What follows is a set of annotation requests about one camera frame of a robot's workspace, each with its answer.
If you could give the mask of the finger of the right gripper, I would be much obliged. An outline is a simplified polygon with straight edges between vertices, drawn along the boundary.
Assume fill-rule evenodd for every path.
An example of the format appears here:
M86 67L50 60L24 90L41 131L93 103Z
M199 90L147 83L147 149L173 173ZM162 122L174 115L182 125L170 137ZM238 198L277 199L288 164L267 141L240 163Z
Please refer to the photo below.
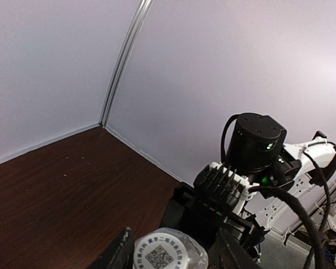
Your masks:
M160 222L161 228L180 230L184 207L175 200L169 200Z
M261 257L260 245L265 239L266 231L256 221L236 222L232 234L253 261Z

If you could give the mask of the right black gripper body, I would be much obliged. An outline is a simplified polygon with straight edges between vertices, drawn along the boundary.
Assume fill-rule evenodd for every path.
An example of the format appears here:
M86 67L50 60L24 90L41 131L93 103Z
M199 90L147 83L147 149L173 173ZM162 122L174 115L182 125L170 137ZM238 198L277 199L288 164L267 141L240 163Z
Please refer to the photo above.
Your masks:
M175 200L185 209L179 231L192 237L204 249L206 249L206 229L235 228L236 222L255 221L252 217L243 219L233 213L225 216L209 208L206 204L197 200L195 190L186 183L180 183L174 189L170 200Z

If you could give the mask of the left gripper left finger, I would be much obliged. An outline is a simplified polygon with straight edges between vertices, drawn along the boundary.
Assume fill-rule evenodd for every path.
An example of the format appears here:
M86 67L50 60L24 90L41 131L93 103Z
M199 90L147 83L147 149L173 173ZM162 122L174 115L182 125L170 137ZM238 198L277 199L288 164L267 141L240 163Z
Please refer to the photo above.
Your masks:
M134 235L124 228L108 247L92 262L92 268L133 268Z

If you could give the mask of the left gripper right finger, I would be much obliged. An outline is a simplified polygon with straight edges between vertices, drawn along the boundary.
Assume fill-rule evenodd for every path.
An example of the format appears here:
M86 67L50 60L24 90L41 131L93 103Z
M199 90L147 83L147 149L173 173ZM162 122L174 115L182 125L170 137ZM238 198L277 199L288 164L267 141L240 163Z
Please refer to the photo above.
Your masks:
M241 239L244 240L244 233L240 229L206 229L207 268L261 268Z

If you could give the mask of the clear water bottle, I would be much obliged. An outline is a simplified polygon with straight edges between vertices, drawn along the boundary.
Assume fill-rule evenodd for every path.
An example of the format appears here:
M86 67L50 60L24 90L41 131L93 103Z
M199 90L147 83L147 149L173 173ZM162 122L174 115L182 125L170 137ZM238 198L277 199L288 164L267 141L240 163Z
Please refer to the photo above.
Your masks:
M136 240L133 267L141 269L208 268L206 250L189 235L159 228Z

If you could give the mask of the white water bottle cap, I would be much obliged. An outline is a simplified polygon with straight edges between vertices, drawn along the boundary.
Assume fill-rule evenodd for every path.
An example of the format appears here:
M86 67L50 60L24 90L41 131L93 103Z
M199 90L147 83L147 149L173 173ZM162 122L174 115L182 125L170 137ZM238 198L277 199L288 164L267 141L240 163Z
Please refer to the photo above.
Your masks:
M185 269L189 256L186 246L174 235L152 233L137 240L133 266L137 269Z

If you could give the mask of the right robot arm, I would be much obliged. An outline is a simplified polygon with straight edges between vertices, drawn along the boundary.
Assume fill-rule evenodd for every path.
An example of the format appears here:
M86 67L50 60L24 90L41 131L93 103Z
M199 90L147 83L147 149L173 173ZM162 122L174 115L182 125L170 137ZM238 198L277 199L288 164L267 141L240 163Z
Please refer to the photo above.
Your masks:
M234 130L229 143L220 143L219 162L206 165L193 185L175 188L161 227L214 249L218 267L256 268L272 229L288 238L304 226L307 258L321 264L336 144L321 132L311 141L285 143L286 129L268 115L235 114L227 125Z

